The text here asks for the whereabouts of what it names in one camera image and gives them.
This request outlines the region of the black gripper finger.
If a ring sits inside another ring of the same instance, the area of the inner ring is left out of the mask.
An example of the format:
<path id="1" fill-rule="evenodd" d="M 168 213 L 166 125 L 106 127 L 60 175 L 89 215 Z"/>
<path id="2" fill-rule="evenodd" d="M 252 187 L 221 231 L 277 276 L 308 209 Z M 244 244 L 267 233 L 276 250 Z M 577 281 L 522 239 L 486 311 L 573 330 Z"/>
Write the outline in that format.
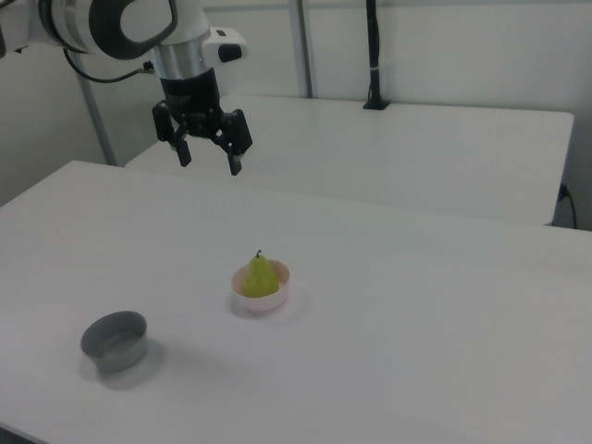
<path id="1" fill-rule="evenodd" d="M 187 135 L 186 125 L 181 123 L 175 129 L 173 117 L 166 101 L 161 101 L 152 110 L 156 136 L 160 142 L 167 142 L 173 151 L 177 153 L 179 163 L 186 167 L 191 162 L 191 152 L 185 140 Z"/>
<path id="2" fill-rule="evenodd" d="M 246 117 L 242 110 L 221 114 L 219 129 L 212 139 L 214 144 L 221 147 L 228 157 L 230 174 L 237 176 L 242 169 L 241 159 L 253 145 Z"/>

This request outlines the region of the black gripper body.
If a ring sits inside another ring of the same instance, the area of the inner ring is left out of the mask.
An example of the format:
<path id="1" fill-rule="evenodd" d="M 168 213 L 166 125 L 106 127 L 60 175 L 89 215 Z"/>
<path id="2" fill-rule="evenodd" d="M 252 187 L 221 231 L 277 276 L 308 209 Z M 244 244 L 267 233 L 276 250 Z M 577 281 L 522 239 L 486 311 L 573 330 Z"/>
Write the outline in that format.
<path id="1" fill-rule="evenodd" d="M 189 79 L 160 81 L 172 117 L 184 123 L 192 137 L 215 137 L 222 116 L 215 70 L 211 68 Z"/>

